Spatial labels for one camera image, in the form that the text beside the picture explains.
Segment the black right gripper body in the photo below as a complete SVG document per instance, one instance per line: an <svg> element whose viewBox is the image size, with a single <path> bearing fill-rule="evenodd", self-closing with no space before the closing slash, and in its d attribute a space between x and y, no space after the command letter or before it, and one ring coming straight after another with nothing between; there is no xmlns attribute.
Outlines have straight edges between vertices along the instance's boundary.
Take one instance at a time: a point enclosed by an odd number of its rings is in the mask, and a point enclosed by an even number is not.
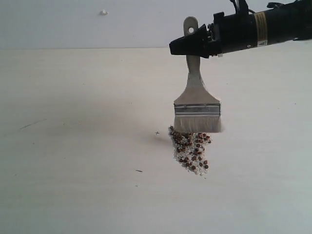
<svg viewBox="0 0 312 234"><path fill-rule="evenodd" d="M252 49L256 47L256 22L254 14L214 14L208 24L208 51L206 57Z"/></svg>

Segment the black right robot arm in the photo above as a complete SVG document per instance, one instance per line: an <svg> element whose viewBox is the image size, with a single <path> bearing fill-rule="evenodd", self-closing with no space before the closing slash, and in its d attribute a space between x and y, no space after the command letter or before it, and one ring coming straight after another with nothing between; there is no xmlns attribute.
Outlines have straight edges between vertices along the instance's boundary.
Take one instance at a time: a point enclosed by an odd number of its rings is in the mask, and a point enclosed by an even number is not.
<svg viewBox="0 0 312 234"><path fill-rule="evenodd" d="M214 14L211 24L196 26L196 18L188 17L183 37L170 42L172 55L202 58L312 38L312 2L295 0L288 4L269 2L267 10L254 12L244 0L234 0L235 13Z"/></svg>

